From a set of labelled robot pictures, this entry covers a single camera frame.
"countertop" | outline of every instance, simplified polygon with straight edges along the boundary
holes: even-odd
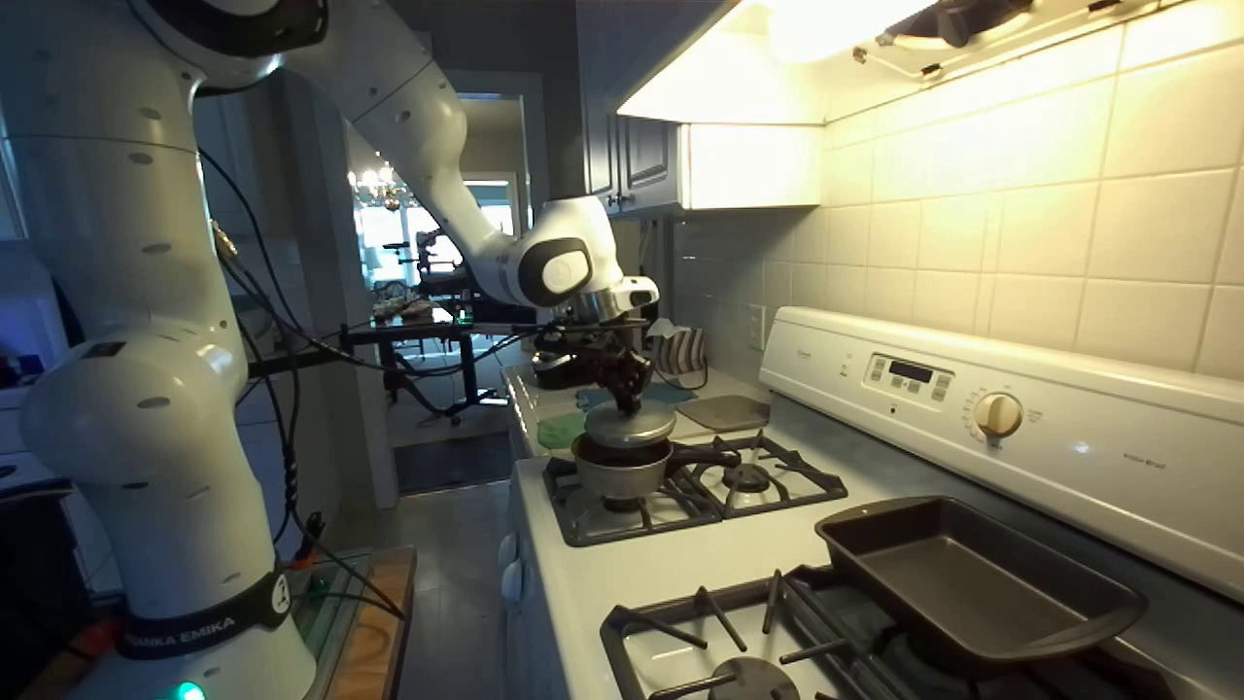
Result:
[[[764,388],[734,376],[713,376],[699,397],[718,394],[764,397]],[[823,506],[569,548],[546,493],[546,459],[553,451],[542,449],[536,424],[575,414],[575,388],[550,394],[536,388],[524,375],[512,375],[510,397],[520,438],[528,449],[528,459],[512,467],[520,493],[519,509],[546,581],[564,679],[575,700],[617,695],[610,660],[598,642],[598,625],[610,605],[642,605],[693,594],[698,589],[766,581],[773,577],[773,569],[795,563],[830,563],[830,548],[812,531],[812,526],[830,513]],[[677,415],[677,430],[693,434],[698,424]]]

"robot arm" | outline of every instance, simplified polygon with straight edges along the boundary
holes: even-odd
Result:
[[[617,318],[663,301],[647,276],[617,267],[610,222],[594,197],[564,197],[524,236],[499,233],[470,197],[461,156],[468,118],[422,36],[378,0],[330,0],[319,44],[287,49],[340,113],[396,169],[422,205],[462,248],[477,288],[501,305],[564,306]]]

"pot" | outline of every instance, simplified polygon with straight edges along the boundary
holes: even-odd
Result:
[[[664,463],[673,454],[669,443],[673,414],[637,408],[617,414],[603,406],[589,414],[582,434],[575,438],[575,463],[582,486],[603,500],[642,500],[664,481]]]

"baking pan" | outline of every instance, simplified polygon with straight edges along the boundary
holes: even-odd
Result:
[[[834,569],[950,660],[997,668],[1099,646],[1142,599],[950,496],[904,496],[818,521]]]

